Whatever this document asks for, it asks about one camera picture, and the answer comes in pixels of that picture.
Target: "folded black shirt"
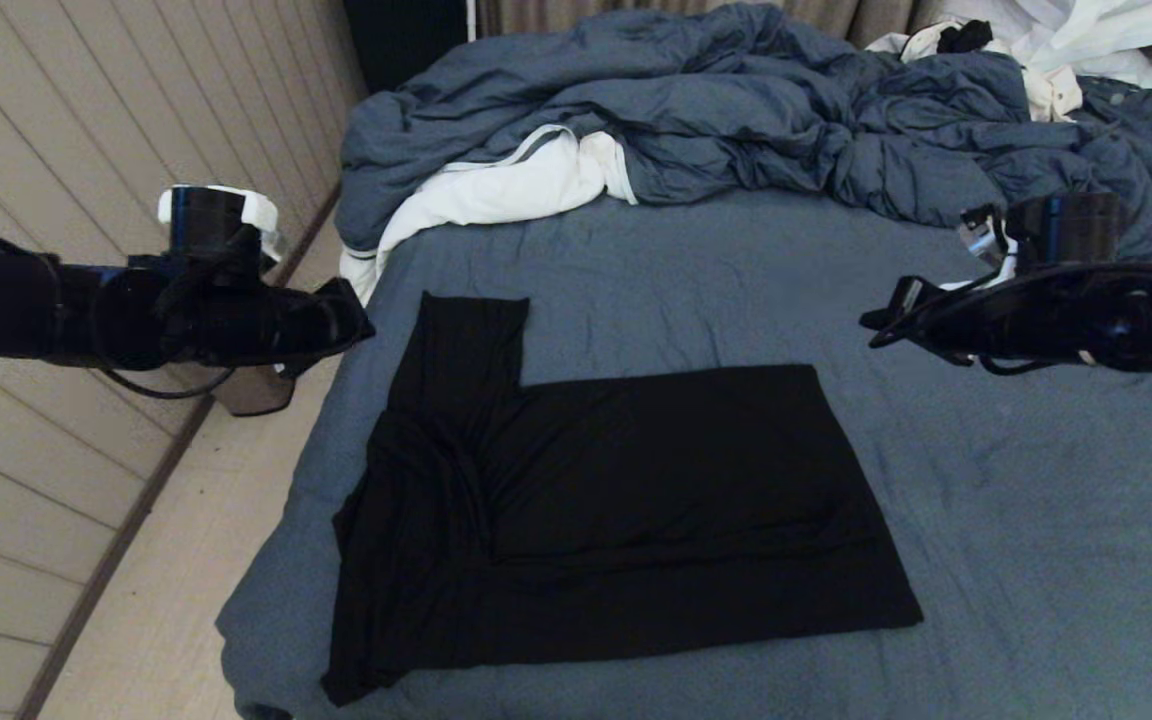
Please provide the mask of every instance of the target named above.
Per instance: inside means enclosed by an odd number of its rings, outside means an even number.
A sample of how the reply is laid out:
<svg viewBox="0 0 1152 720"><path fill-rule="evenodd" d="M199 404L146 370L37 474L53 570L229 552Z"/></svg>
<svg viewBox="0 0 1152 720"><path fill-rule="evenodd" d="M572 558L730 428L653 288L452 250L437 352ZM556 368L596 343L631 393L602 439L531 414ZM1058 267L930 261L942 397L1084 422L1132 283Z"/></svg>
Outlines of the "folded black shirt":
<svg viewBox="0 0 1152 720"><path fill-rule="evenodd" d="M524 388L525 321L525 300L422 301L334 518L331 700L923 619L812 366Z"/></svg>

